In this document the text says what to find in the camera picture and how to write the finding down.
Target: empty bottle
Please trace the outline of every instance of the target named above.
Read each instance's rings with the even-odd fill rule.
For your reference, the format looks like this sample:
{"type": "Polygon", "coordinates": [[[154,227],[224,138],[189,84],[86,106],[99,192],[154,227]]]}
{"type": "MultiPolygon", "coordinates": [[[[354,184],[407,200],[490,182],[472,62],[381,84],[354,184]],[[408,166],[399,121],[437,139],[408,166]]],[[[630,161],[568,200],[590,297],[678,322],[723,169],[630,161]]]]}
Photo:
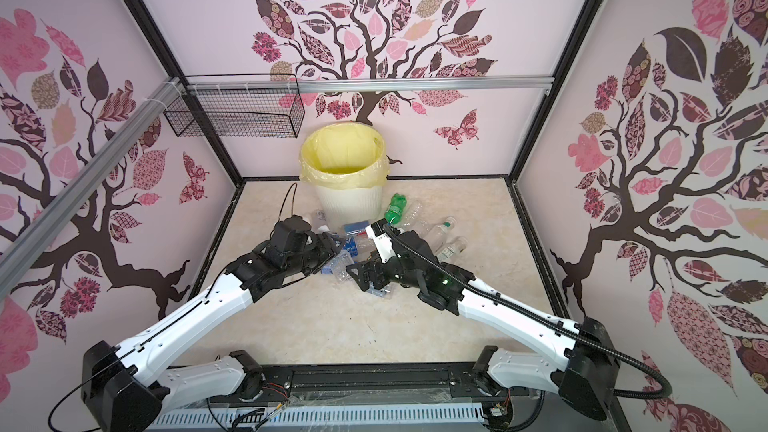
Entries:
{"type": "Polygon", "coordinates": [[[432,253],[437,253],[443,244],[446,243],[448,237],[448,230],[453,230],[456,226],[456,219],[451,216],[447,216],[442,220],[442,223],[437,224],[429,229],[429,232],[424,237],[427,241],[432,253]]]}
{"type": "Polygon", "coordinates": [[[406,208],[406,203],[407,200],[403,194],[395,194],[392,196],[392,200],[389,201],[389,208],[384,214],[386,221],[393,226],[400,222],[402,211],[406,208]]]}
{"type": "Polygon", "coordinates": [[[354,264],[350,252],[346,249],[342,249],[341,252],[322,266],[320,270],[321,274],[334,274],[337,277],[342,273],[346,274],[346,266],[354,264]]]}
{"type": "Polygon", "coordinates": [[[451,257],[460,254],[469,245],[466,237],[456,237],[436,255],[438,262],[450,262],[451,257]]]}
{"type": "Polygon", "coordinates": [[[418,217],[421,215],[423,209],[424,205],[418,199],[408,202],[408,209],[406,210],[406,213],[403,214],[399,227],[407,231],[413,230],[413,226],[418,221],[418,217]]]}

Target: clear plastic bottle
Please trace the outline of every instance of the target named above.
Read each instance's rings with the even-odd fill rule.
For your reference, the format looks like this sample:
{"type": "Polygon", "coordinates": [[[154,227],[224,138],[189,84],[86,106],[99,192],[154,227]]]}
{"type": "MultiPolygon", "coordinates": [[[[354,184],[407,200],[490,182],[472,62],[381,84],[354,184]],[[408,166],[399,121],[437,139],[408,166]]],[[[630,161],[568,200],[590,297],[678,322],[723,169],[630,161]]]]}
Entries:
{"type": "Polygon", "coordinates": [[[417,223],[418,218],[421,215],[423,209],[424,209],[424,205],[421,203],[420,200],[418,199],[411,200],[408,203],[408,208],[406,209],[406,213],[403,214],[402,219],[400,220],[400,223],[398,226],[407,231],[413,230],[413,226],[417,223]]]}
{"type": "Polygon", "coordinates": [[[451,263],[451,258],[460,254],[469,245],[466,237],[456,237],[436,255],[438,262],[451,263]]]}
{"type": "Polygon", "coordinates": [[[325,265],[322,266],[320,273],[334,274],[337,277],[339,277],[343,273],[347,277],[349,277],[349,275],[346,273],[346,266],[352,265],[354,263],[355,261],[352,260],[352,256],[350,255],[350,252],[343,248],[341,252],[339,252],[339,254],[337,254],[334,258],[332,258],[325,265]]]}
{"type": "Polygon", "coordinates": [[[443,244],[446,243],[448,230],[453,230],[455,226],[456,219],[454,217],[447,216],[442,220],[442,223],[439,223],[429,229],[429,232],[424,237],[424,240],[427,241],[427,244],[429,245],[430,250],[432,250],[432,253],[437,253],[443,244]]]}

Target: beige marble table surface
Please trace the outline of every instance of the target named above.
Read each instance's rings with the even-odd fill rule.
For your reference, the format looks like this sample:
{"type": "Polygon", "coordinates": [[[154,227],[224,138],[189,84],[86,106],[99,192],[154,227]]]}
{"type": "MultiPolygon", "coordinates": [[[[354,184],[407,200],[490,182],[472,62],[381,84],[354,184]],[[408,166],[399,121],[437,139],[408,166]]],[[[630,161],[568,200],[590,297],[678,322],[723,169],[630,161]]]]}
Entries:
{"type": "MultiPolygon", "coordinates": [[[[227,263],[269,237],[289,185],[246,185],[204,288],[227,263]]],[[[503,179],[389,180],[387,202],[394,192],[420,199],[429,222],[456,217],[453,235],[469,240],[456,265],[519,301],[552,312],[503,179]]],[[[319,207],[312,186],[300,183],[294,213],[309,216],[319,207]]],[[[529,351],[494,328],[429,307],[413,288],[393,289],[383,299],[360,292],[354,282],[311,276],[227,319],[177,363],[205,363],[238,349],[261,364],[467,361],[476,360],[486,344],[529,351]]]]}

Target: clear plastic film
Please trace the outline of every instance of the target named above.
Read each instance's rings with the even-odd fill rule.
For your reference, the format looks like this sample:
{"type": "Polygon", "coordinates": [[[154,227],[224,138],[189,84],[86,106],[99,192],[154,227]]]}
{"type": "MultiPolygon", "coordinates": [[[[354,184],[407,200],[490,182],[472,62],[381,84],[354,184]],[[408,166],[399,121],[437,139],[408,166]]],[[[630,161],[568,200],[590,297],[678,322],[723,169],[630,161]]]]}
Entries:
{"type": "Polygon", "coordinates": [[[300,161],[301,180],[338,190],[383,186],[389,174],[384,139],[359,122],[315,131],[304,141],[300,161]]]}

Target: tree mural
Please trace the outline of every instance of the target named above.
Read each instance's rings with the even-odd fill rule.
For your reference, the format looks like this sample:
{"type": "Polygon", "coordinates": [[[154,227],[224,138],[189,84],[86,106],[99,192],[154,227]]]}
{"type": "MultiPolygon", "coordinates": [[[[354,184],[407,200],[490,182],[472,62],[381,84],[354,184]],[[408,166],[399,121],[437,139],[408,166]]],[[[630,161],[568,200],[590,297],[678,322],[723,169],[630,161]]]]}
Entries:
{"type": "MultiPolygon", "coordinates": [[[[768,132],[761,131],[768,117],[766,95],[742,97],[755,75],[750,45],[761,57],[766,52],[768,0],[734,0],[733,22],[725,32],[728,10],[727,0],[694,0],[696,28],[704,38],[680,26],[662,30],[656,35],[666,43],[665,60],[652,60],[643,42],[620,85],[615,76],[598,85],[598,111],[586,117],[581,123],[586,133],[568,147],[585,172],[576,188],[584,191],[584,211],[591,220],[586,245],[577,262],[551,252],[565,273],[566,298],[572,289],[586,313],[582,281],[596,256],[604,248],[616,250],[616,244],[616,259],[628,259],[630,281],[637,283],[648,270],[648,308],[656,324],[663,320],[666,300],[667,319],[699,362],[733,388],[733,344],[744,368],[768,393],[768,325],[744,308],[763,300],[768,284],[734,280],[707,262],[726,256],[768,267],[764,254],[736,242],[750,235],[768,239],[768,209],[753,206],[768,199],[768,167],[742,167],[747,159],[754,163],[768,154],[768,132]],[[736,34],[738,29],[743,34],[736,34]],[[719,42],[714,57],[707,56],[706,40],[719,42]],[[665,86],[667,71],[680,79],[673,81],[680,84],[675,90],[665,86]],[[686,84],[697,91],[704,85],[711,98],[689,93],[686,84]],[[647,130],[657,131],[653,139],[647,140],[647,130]],[[734,199],[746,203],[724,205],[734,199]],[[700,247],[681,247],[676,244],[681,239],[697,240],[700,247]],[[666,278],[659,280],[660,262],[666,264],[670,289],[662,285],[666,278]],[[702,300],[731,304],[700,304],[682,292],[685,286],[702,300]],[[727,334],[723,326],[733,331],[727,334]]],[[[768,60],[752,90],[768,82],[767,67],[768,60]]]]}
{"type": "MultiPolygon", "coordinates": [[[[256,0],[272,35],[256,33],[251,48],[264,61],[274,62],[273,80],[284,80],[280,73],[295,73],[302,80],[484,76],[495,60],[475,58],[492,40],[490,35],[469,35],[483,12],[470,10],[475,1],[420,0],[413,7],[411,0],[256,0]],[[319,10],[310,10],[310,2],[315,7],[321,1],[326,3],[319,10]],[[296,62],[279,60],[289,53],[296,62]]],[[[302,100],[314,103],[318,116],[328,111],[341,120],[356,114],[355,120],[371,125],[370,115],[377,110],[399,114],[408,106],[427,114],[425,106],[446,106],[464,97],[457,90],[416,95],[387,90],[311,93],[302,94],[302,100]]],[[[457,146],[475,137],[477,128],[441,127],[435,132],[457,146]]]]}
{"type": "MultiPolygon", "coordinates": [[[[42,58],[50,45],[35,36],[37,25],[32,14],[18,9],[14,16],[16,24],[0,19],[0,67],[15,88],[19,74],[48,68],[42,58]]],[[[103,135],[101,141],[111,139],[114,132],[108,123],[127,120],[136,108],[129,80],[123,88],[110,92],[98,61],[86,70],[82,52],[66,34],[51,26],[46,26],[46,32],[62,53],[62,65],[32,83],[30,94],[37,110],[20,100],[18,92],[9,92],[5,84],[0,85],[0,102],[10,127],[5,136],[18,136],[0,139],[0,183],[16,191],[13,195],[0,194],[0,221],[15,218],[13,222],[22,223],[18,230],[0,226],[0,235],[10,242],[23,234],[53,201],[61,189],[59,184],[66,186],[95,156],[97,138],[103,135]],[[80,67],[82,72],[78,74],[76,69],[80,67]],[[82,87],[83,72],[91,96],[82,87]],[[66,91],[60,91],[59,83],[66,91]],[[75,114],[85,118],[86,132],[78,134],[75,114]],[[46,127],[42,118],[51,115],[51,125],[46,127]],[[29,211],[32,205],[34,212],[29,211]]],[[[130,209],[151,206],[160,198],[151,191],[165,169],[167,149],[152,149],[160,136],[160,126],[158,118],[72,217],[76,233],[71,237],[66,233],[59,235],[57,241],[69,238],[63,238],[63,243],[45,251],[35,261],[33,274],[43,271],[37,273],[41,277],[21,282],[12,290],[13,293],[21,288],[38,288],[27,310],[35,309],[30,314],[44,333],[66,341],[67,320],[94,310],[106,285],[104,278],[111,288],[135,285],[151,289],[157,297],[159,318],[165,316],[168,302],[179,302],[189,288],[179,291],[175,287],[188,261],[163,276],[158,270],[136,268],[118,260],[118,248],[130,243],[127,230],[141,225],[130,209]],[[134,188],[139,192],[120,197],[122,192],[134,188]]],[[[194,162],[187,166],[187,173],[195,184],[205,180],[206,172],[194,162]]]]}

